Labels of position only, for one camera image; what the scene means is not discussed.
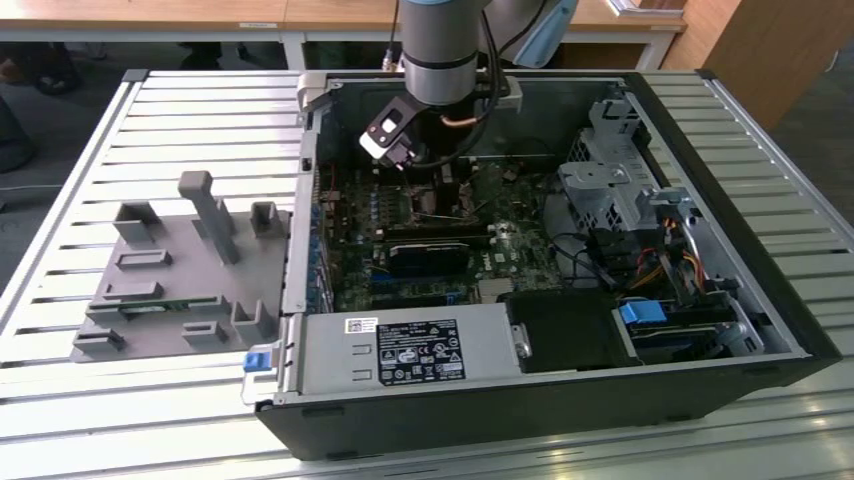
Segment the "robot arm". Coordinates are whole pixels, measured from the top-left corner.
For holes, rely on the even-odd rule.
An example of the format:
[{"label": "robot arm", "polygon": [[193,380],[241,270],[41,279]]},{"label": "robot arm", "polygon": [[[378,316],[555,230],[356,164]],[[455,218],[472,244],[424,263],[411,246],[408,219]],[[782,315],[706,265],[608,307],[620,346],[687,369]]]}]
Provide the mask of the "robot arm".
[{"label": "robot arm", "polygon": [[[407,94],[368,124],[359,143],[387,165],[430,168],[479,140],[488,113],[475,116],[475,103],[486,99],[490,110],[498,103],[496,58],[542,67],[560,44],[576,0],[399,1]],[[476,88],[479,50],[494,50],[495,57],[486,96]],[[454,124],[448,115],[468,118]]]},{"label": "robot arm", "polygon": [[576,4],[576,0],[400,1],[406,87],[431,106],[456,104],[474,91],[478,51],[487,50],[478,28],[482,11],[502,58],[539,68],[558,49]]}]

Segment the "green circuit board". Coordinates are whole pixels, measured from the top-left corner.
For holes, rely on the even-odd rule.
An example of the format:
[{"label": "green circuit board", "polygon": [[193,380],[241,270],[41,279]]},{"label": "green circuit board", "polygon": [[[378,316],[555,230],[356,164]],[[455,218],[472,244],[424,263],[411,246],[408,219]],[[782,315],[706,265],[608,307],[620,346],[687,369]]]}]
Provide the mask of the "green circuit board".
[{"label": "green circuit board", "polygon": [[[463,181],[455,218],[419,215],[414,199],[430,187],[379,186],[357,175],[341,188],[336,234],[327,242],[332,264],[335,311],[480,303],[478,282],[507,278],[514,290],[554,289],[560,272],[540,222],[546,175],[516,175],[504,161],[478,162]],[[490,225],[488,245],[470,250],[466,272],[440,278],[395,279],[387,269],[387,245],[378,229],[431,224]]]}]

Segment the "blue plastic tab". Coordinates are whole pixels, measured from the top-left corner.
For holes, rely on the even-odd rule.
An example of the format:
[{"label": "blue plastic tab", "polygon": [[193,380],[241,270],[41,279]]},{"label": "blue plastic tab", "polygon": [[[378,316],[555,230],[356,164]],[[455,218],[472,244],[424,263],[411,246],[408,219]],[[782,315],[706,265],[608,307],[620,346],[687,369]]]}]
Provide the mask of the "blue plastic tab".
[{"label": "blue plastic tab", "polygon": [[272,353],[249,352],[243,360],[243,371],[245,373],[265,372],[272,370]]},{"label": "blue plastic tab", "polygon": [[626,325],[632,323],[660,323],[667,321],[662,304],[655,300],[628,302],[619,307],[619,314]]}]

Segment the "white table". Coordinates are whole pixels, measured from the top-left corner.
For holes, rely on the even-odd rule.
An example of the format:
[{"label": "white table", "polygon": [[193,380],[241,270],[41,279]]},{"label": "white table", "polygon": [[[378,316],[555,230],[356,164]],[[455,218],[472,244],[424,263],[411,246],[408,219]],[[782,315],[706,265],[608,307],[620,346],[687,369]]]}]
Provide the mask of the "white table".
[{"label": "white table", "polygon": [[261,199],[289,208],[296,78],[155,72],[120,85],[0,298],[0,478],[720,480],[854,468],[851,227],[720,85],[687,72],[646,78],[846,356],[813,377],[691,422],[303,463],[240,401],[241,353],[68,363],[121,200],[187,213],[177,178],[205,168],[231,211]]}]

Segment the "person's leg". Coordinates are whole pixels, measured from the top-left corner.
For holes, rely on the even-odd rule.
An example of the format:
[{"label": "person's leg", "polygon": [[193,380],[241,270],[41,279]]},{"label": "person's leg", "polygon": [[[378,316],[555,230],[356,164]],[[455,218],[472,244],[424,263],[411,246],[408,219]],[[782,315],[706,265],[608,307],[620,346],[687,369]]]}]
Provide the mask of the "person's leg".
[{"label": "person's leg", "polygon": [[35,153],[36,147],[32,140],[0,96],[0,173],[24,165]]},{"label": "person's leg", "polygon": [[63,43],[0,43],[0,53],[45,95],[59,95],[80,86],[80,77]]},{"label": "person's leg", "polygon": [[191,52],[181,61],[181,70],[220,70],[219,58],[223,45],[219,42],[187,42],[181,44]]}]

